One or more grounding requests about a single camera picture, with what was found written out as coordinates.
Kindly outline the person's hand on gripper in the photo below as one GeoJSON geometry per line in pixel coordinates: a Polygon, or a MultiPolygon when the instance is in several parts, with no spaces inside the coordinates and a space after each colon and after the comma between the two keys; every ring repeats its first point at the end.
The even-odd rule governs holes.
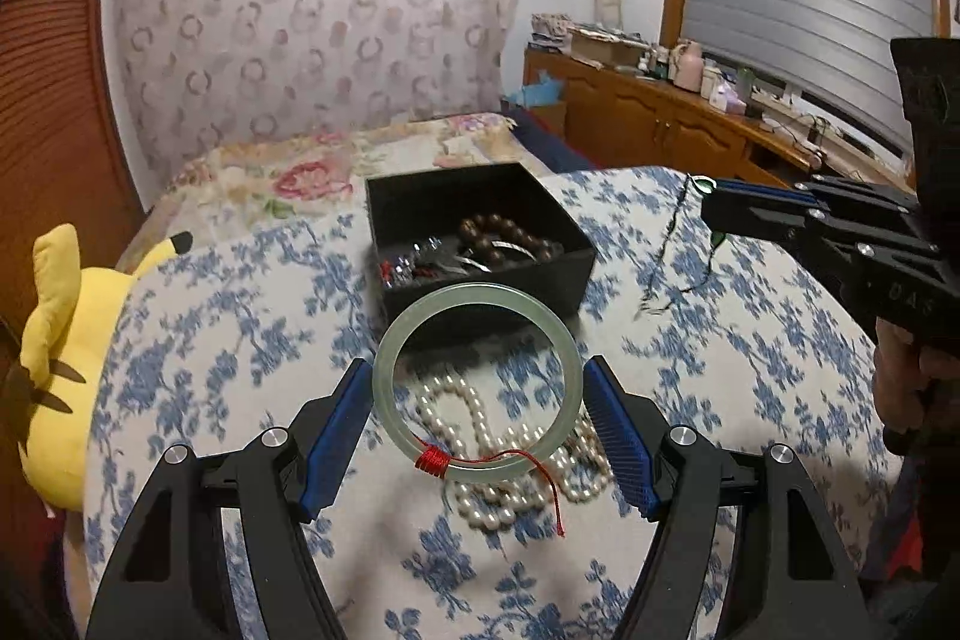
{"type": "Polygon", "coordinates": [[[958,359],[923,346],[910,331],[875,320],[874,404],[884,443],[900,456],[958,448],[958,359]]]}

